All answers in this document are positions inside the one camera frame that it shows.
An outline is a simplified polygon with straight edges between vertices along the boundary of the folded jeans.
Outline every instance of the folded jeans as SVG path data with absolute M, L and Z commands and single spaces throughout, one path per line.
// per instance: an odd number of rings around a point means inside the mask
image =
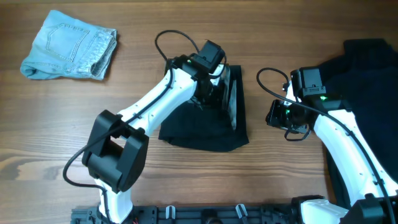
M 21 65 L 31 79 L 102 80 L 116 47 L 116 30 L 94 26 L 51 10 Z

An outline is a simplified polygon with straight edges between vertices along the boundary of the wood grain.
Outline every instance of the wood grain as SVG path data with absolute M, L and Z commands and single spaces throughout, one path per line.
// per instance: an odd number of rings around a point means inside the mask
M 20 74 L 51 9 L 118 30 L 118 49 L 103 82 L 35 81 Z M 85 145 L 98 113 L 128 107 L 162 79 L 154 37 L 164 29 L 182 30 L 199 46 L 210 39 L 225 49 L 230 64 L 243 66 L 250 144 L 223 154 L 196 151 L 159 141 L 156 131 L 132 188 L 134 203 L 287 202 L 307 194 L 333 200 L 321 142 L 314 135 L 287 142 L 283 131 L 266 125 L 274 98 L 257 85 L 256 72 L 316 65 L 341 54 L 346 39 L 382 37 L 398 47 L 397 17 L 394 1 L 0 5 L 0 223 L 69 223 L 72 208 L 99 202 L 97 190 L 65 183 L 62 168 Z M 193 51 L 178 35 L 165 35 L 160 45 L 169 57 Z M 265 73 L 262 80 L 277 91 L 283 78 Z M 80 160 L 69 174 L 93 183 Z

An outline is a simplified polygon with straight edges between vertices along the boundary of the black cloth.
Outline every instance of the black cloth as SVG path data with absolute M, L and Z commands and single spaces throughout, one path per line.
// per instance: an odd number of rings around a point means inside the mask
M 229 69 L 230 80 L 236 80 L 236 129 L 233 130 L 227 111 L 199 108 L 193 103 L 186 102 L 162 122 L 160 140 L 165 140 L 174 146 L 215 152 L 232 151 L 249 143 L 241 67 L 234 65 Z
M 398 53 L 383 39 L 346 40 L 345 54 L 318 66 L 327 93 L 345 96 L 374 155 L 398 181 Z M 338 204 L 348 204 L 344 182 L 326 155 Z

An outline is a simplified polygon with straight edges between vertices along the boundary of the gray fabric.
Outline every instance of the gray fabric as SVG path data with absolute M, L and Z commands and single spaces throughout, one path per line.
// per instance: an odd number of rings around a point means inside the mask
M 116 47 L 116 30 L 51 10 L 21 65 L 27 78 L 102 80 Z

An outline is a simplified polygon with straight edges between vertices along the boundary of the tabletop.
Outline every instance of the tabletop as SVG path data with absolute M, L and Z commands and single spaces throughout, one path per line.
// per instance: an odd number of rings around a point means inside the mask
M 83 147 L 96 116 L 134 104 L 163 77 L 154 38 L 165 29 L 188 34 L 201 47 L 222 46 L 243 69 L 250 143 L 228 153 L 149 141 L 146 166 L 132 187 L 135 205 L 235 205 L 288 202 L 320 194 L 334 200 L 325 149 L 312 134 L 287 142 L 267 126 L 274 97 L 261 89 L 263 67 L 289 73 L 343 53 L 346 39 L 382 37 L 398 46 L 396 1 L 59 1 L 5 0 L 0 4 L 0 223 L 69 223 L 73 208 L 95 206 L 99 192 L 68 185 L 66 161 Z M 101 81 L 29 80 L 19 67 L 51 9 L 118 30 L 118 46 Z M 193 47 L 179 35 L 162 36 L 174 57 Z M 284 78 L 264 73 L 282 94 Z M 80 159 L 71 179 L 93 183 Z

